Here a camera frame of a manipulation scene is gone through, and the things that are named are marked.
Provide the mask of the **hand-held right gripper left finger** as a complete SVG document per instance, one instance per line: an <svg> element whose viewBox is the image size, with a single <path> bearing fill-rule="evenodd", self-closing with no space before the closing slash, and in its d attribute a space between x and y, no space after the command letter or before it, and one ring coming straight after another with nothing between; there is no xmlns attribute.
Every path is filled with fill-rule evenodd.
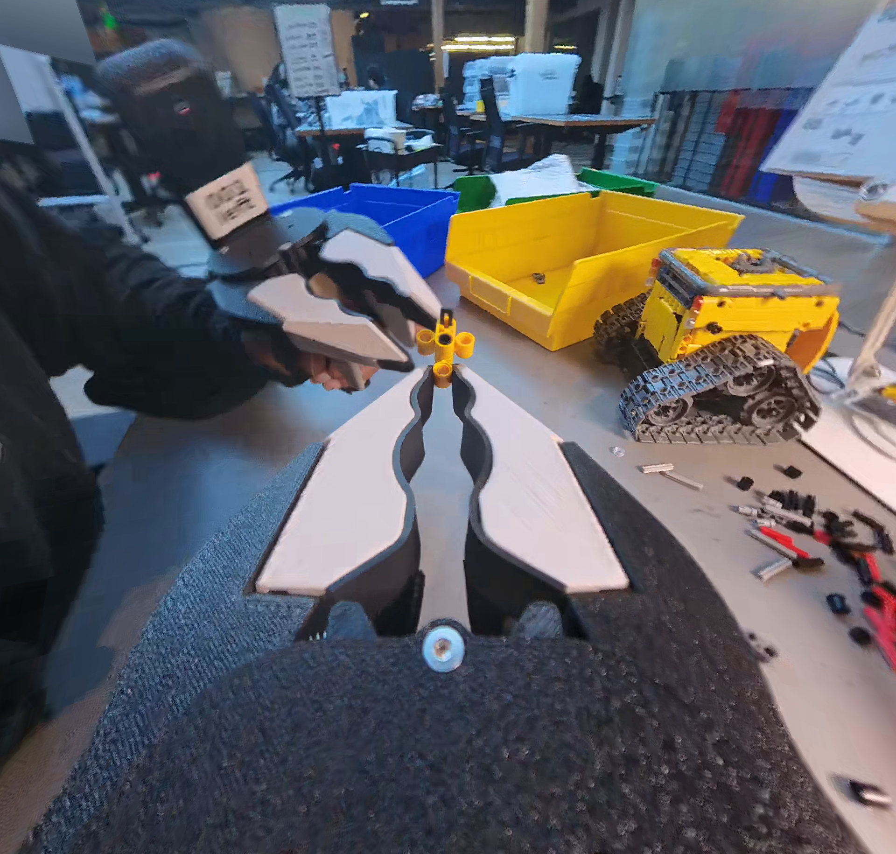
<svg viewBox="0 0 896 854"><path fill-rule="evenodd" d="M429 371L417 367L326 438L257 592L321 597L407 538L428 416Z"/></svg>

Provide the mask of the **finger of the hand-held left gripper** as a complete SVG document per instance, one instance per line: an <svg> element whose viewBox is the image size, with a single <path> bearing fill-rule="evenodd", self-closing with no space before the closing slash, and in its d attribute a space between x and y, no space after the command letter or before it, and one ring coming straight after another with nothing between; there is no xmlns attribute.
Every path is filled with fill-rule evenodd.
<svg viewBox="0 0 896 854"><path fill-rule="evenodd" d="M248 301L277 318L297 346L346 363L409 371L412 358L372 318L345 308L339 300L319 297L298 274L286 274L253 286Z"/></svg>
<svg viewBox="0 0 896 854"><path fill-rule="evenodd" d="M380 323L403 347L416 348L418 331L435 329L441 302L396 245L343 230L322 244L319 260L342 304Z"/></svg>

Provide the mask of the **yellow ring connector brick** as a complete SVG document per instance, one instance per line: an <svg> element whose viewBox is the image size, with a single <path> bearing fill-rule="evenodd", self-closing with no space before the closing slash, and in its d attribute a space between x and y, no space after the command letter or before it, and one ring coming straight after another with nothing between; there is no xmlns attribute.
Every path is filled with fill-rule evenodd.
<svg viewBox="0 0 896 854"><path fill-rule="evenodd" d="M472 333L458 333L456 323L452 322L438 324L434 332L420 329L416 345L420 356L433 357L434 385L444 389L452 382L455 361L472 357L475 337Z"/></svg>

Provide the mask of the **grey desk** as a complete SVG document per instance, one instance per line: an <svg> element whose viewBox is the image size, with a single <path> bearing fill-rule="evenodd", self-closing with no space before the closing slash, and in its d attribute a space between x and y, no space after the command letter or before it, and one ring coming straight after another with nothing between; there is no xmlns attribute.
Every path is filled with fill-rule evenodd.
<svg viewBox="0 0 896 854"><path fill-rule="evenodd" d="M179 569L85 751L15 852L894 852L894 673L800 579L770 586L725 478L796 457L829 507L856 499L806 452L670 453L688 493L625 460L551 373L472 371L565 440L625 570L566 594L487 549L462 421L429 371L406 539L321 597L255 581L326 438L403 376L351 398L264 386L204 420L99 405L49 383L94 472L104 526L51 650L84 666L150 569ZM98 609L87 593L111 592ZM778 649L760 663L754 632Z"/></svg>

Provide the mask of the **person's left hand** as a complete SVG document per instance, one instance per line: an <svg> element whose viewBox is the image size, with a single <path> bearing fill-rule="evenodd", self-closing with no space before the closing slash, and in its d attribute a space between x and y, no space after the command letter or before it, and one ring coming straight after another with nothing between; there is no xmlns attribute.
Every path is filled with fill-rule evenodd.
<svg viewBox="0 0 896 854"><path fill-rule="evenodd" d="M358 369L361 384L354 385L336 360L298 349L283 333L243 330L240 338L252 362L263 367L285 387L308 382L326 391L352 393L366 389L370 379L378 371L376 367L361 366Z"/></svg>

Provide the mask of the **blue storage bin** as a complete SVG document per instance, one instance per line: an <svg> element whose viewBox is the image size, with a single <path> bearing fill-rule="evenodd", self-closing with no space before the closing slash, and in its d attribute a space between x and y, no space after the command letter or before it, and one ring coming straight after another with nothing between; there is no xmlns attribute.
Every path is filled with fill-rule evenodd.
<svg viewBox="0 0 896 854"><path fill-rule="evenodd" d="M421 277L427 279L444 264L450 221L460 195L452 189L392 188L352 184L272 207L275 216L289 215L300 207L339 210L375 221L407 256Z"/></svg>

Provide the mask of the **green storage bin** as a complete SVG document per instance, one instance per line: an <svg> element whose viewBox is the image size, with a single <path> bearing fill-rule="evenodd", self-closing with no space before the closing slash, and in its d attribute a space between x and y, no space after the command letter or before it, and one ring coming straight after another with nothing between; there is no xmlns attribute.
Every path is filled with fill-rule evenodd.
<svg viewBox="0 0 896 854"><path fill-rule="evenodd" d="M576 174L576 188L566 188L558 193L537 191L532 195L510 196L501 205L525 203L543 200L556 196L565 196L588 192L596 197L601 191L621 192L627 195L652 198L658 189L658 183L636 176L615 174L595 168L582 168ZM491 176L462 176L453 184L453 190L459 195L458 213L486 210L498 206L498 192Z"/></svg>

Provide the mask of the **whiteboard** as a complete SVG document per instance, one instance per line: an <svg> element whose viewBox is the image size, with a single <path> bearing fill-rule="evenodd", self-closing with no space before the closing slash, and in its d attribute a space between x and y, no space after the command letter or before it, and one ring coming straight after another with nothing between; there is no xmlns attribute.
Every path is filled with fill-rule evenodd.
<svg viewBox="0 0 896 854"><path fill-rule="evenodd" d="M330 8L324 4L279 5L273 16L290 94L297 99L339 95Z"/></svg>

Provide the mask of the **pile of small black pins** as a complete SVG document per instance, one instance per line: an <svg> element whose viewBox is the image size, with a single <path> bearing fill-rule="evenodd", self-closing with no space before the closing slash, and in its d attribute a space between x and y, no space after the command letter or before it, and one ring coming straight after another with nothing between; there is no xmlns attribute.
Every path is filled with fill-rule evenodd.
<svg viewBox="0 0 896 854"><path fill-rule="evenodd" d="M825 561L825 568L819 573L804 575L786 572L767 582L758 581L764 585L770 585L779 579L803 581L807 587L807 594L811 595L819 607L832 617L849 642L861 651L876 653L890 673L894 673L876 648L860 647L849 639L847 635L849 627L865 623L861 613L859 581L851 567L847 567L840 558L832 555L826 546L815 541L812 536L815 531L825 530L832 524L836 536L854 538L877 546L879 549L877 559L883 573L887 579L894 582L894 531L880 517L867 510L858 508L838 510L824 505L817 495L810 492L789 487L764 491L748 475L736 475L725 480L733 489L750 497L750 503L734 504L730 508L733 513L745 520L747 524L745 532L755 525L771 526L792 537L797 545L810 554L823 557ZM771 560L757 568L765 567L776 560L776 555L769 549L768 551Z"/></svg>

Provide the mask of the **white plastic crate stack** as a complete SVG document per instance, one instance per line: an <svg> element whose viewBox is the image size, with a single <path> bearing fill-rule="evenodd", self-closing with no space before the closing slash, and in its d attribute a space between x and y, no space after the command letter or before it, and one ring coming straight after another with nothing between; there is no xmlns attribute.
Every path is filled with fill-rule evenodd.
<svg viewBox="0 0 896 854"><path fill-rule="evenodd" d="M491 78L502 119L563 116L573 102L580 64L575 52L493 55L469 61L462 70L462 106L471 109L484 101L480 83Z"/></svg>

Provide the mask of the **long wooden office table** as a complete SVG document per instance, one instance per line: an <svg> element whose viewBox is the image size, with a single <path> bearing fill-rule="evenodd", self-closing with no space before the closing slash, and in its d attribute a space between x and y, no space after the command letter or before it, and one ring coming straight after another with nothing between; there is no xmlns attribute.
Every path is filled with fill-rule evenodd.
<svg viewBox="0 0 896 854"><path fill-rule="evenodd" d="M602 169L608 140L615 135L648 129L654 117L612 116L605 114L565 114L555 116L514 116L497 114L498 129L493 130L487 114L461 109L452 123L443 122L437 133L440 154L475 171L499 173L526 168L551 153L554 140L566 133L590 133L590 167Z"/></svg>

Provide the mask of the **yellow tracked toy bulldozer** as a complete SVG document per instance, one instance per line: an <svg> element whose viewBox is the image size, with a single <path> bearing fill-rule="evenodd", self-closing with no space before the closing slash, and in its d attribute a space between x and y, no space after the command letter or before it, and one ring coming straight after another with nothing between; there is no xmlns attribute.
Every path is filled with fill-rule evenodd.
<svg viewBox="0 0 896 854"><path fill-rule="evenodd" d="M644 293L595 322L628 384L621 422L651 444L776 445L821 416L809 373L839 325L840 286L762 248L668 248Z"/></svg>

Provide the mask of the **black printed sweatshirt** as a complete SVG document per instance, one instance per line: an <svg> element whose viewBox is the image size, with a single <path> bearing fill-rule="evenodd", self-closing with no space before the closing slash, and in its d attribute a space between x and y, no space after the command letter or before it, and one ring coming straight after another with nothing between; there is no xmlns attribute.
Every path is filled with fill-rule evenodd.
<svg viewBox="0 0 896 854"><path fill-rule="evenodd" d="M51 650L104 526L49 378L1 320L1 762L41 722Z"/></svg>

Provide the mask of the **rack of coloured bins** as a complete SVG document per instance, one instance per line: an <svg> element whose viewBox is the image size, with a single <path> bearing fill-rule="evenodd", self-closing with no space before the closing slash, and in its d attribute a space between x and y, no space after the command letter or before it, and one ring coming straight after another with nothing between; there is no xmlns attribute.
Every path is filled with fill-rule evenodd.
<svg viewBox="0 0 896 854"><path fill-rule="evenodd" d="M638 169L672 188L793 212L791 177L761 166L812 93L809 87L662 91Z"/></svg>

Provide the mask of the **open instruction manual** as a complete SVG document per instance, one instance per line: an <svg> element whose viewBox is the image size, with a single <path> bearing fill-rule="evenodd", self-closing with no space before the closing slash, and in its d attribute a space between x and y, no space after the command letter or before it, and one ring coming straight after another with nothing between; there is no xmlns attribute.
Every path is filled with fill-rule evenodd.
<svg viewBox="0 0 896 854"><path fill-rule="evenodd" d="M894 177L895 0L871 14L770 149L761 171L863 182Z"/></svg>

